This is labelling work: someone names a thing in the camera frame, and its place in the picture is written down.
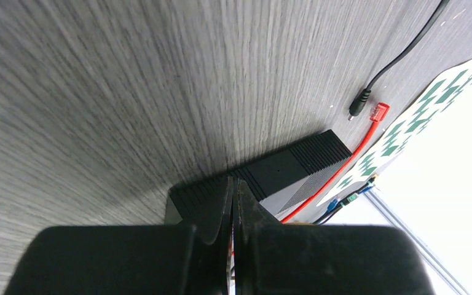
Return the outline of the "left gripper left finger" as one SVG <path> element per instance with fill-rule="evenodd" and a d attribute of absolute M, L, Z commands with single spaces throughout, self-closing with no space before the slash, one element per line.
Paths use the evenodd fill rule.
<path fill-rule="evenodd" d="M 6 294 L 227 294 L 234 180 L 175 225 L 54 226 L 31 241 Z"/>

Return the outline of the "black network switch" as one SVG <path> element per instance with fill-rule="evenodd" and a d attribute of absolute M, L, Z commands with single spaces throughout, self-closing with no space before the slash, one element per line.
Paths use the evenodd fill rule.
<path fill-rule="evenodd" d="M 270 213 L 282 214 L 319 191 L 351 156 L 332 130 L 310 135 L 224 172 L 173 186 L 164 222 L 177 224 L 210 203 L 228 176 L 244 180 Z"/>

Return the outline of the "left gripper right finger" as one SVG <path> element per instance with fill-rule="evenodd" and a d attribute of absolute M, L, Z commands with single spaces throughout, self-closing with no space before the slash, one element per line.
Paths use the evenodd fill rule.
<path fill-rule="evenodd" d="M 433 294 L 417 248 L 387 226 L 282 224 L 242 180 L 233 195 L 237 294 Z"/>

